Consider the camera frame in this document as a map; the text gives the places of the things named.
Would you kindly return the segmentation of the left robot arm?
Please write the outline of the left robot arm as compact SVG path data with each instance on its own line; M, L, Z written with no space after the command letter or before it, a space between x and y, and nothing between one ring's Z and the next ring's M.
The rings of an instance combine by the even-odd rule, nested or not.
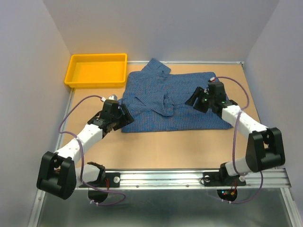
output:
M120 173L107 173L103 165L84 161L85 153L107 134L134 121L124 104L111 99L103 102L102 110L88 120L78 135L69 132L73 137L70 142L42 156L36 183L38 189L65 200L76 188L86 186L92 189L89 192L92 202L100 204L112 188L120 186Z

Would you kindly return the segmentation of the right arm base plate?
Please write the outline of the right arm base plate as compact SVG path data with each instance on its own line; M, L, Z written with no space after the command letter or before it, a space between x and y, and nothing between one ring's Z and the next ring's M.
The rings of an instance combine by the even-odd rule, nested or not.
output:
M228 186L246 186L246 181L240 181L239 176L221 176L219 172L204 172L200 179L201 184L206 187L228 187Z

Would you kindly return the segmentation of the blue plaid long sleeve shirt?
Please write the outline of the blue plaid long sleeve shirt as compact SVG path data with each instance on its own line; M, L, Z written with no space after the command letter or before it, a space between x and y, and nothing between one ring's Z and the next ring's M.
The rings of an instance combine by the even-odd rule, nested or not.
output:
M151 59L140 71L129 73L123 97L134 122L123 133L227 130L232 126L211 110L201 113L185 104L197 87L206 88L214 72L171 74L171 69Z

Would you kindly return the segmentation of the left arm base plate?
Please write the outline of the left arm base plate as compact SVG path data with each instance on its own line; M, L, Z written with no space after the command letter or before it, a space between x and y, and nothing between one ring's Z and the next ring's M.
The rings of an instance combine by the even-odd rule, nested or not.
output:
M119 188L120 187L120 173L112 172L112 173L103 173L100 174L95 181L86 181L86 183L105 189Z

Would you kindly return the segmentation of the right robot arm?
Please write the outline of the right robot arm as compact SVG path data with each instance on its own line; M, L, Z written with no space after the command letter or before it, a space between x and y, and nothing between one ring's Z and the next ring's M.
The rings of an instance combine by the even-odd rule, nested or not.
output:
M243 158L232 158L223 163L217 172L204 177L206 183L229 184L235 178L285 164L282 133L278 128L269 128L247 115L233 100L227 98L222 82L210 81L208 87L197 87L186 105L206 113L211 110L222 120L234 127L247 139L246 154Z

